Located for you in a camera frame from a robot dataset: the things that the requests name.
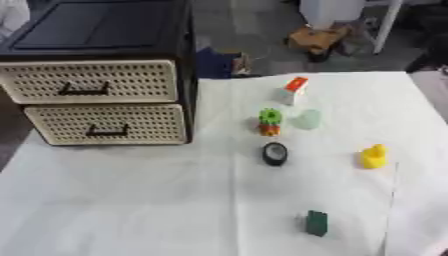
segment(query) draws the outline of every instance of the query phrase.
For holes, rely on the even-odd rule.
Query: floor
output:
[[[411,46],[411,40],[405,32],[394,31],[384,51],[377,56],[367,54],[344,57],[334,54],[325,63],[308,63],[302,52],[289,50],[283,45],[282,39],[302,26],[304,21],[297,7],[281,1],[193,0],[197,47],[212,46],[219,50],[246,52],[253,60],[252,73],[260,75],[291,72],[398,71],[403,70],[421,52]],[[0,120],[1,170],[27,136],[31,125],[2,90]]]

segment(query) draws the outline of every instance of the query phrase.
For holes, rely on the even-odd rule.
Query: black tape roll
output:
[[[271,166],[281,166],[288,159],[288,149],[278,142],[263,147],[263,160]]]

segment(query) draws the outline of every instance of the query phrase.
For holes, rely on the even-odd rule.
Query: orange and white box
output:
[[[308,85],[308,78],[296,77],[289,82],[284,88],[284,103],[286,105],[294,106],[299,96],[305,93],[305,88]]]

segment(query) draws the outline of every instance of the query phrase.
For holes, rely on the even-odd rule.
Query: beige perforated drawer front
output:
[[[65,105],[25,108],[51,145],[183,144],[180,105]]]
[[[177,100],[176,69],[169,60],[0,63],[0,79],[19,104]]]

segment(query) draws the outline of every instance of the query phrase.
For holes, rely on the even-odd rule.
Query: green block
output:
[[[323,237],[328,231],[328,217],[326,213],[309,211],[306,217],[305,231],[308,234]]]
[[[260,123],[264,125],[280,125],[282,113],[273,108],[266,108],[260,111]]]

